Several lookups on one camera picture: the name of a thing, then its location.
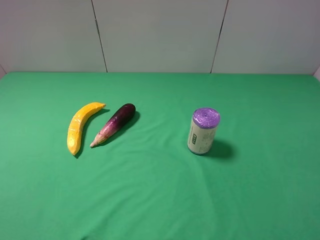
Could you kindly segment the yellow banana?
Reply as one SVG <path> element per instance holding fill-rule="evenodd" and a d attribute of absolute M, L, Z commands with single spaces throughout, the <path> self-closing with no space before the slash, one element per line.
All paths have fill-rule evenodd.
<path fill-rule="evenodd" d="M 67 131 L 67 148 L 73 156 L 81 148 L 83 128 L 87 120 L 105 106 L 105 103 L 91 102 L 79 109 L 72 117 Z"/>

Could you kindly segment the purple eggplant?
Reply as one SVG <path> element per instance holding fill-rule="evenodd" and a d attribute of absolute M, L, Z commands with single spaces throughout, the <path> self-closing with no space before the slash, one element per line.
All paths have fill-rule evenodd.
<path fill-rule="evenodd" d="M 126 103 L 120 107 L 114 115 L 107 121 L 104 127 L 97 133 L 90 147 L 96 147 L 124 127 L 135 115 L 136 107 L 132 103 Z"/>

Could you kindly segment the purple trash bag roll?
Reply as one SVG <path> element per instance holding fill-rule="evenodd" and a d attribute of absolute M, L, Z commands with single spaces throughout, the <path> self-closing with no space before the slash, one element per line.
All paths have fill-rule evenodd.
<path fill-rule="evenodd" d="M 212 147 L 220 120 L 219 112 L 213 108 L 196 109 L 191 119 L 188 149 L 197 155 L 206 154 Z"/>

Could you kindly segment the green tablecloth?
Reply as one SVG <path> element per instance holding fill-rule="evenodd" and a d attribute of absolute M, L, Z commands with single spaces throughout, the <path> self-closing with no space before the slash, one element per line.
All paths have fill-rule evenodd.
<path fill-rule="evenodd" d="M 106 106 L 68 128 L 83 106 Z M 134 117 L 93 148 L 125 104 Z M 193 113 L 219 112 L 210 150 Z M 310 75 L 30 73 L 0 81 L 3 240 L 317 240 L 320 83 Z"/>

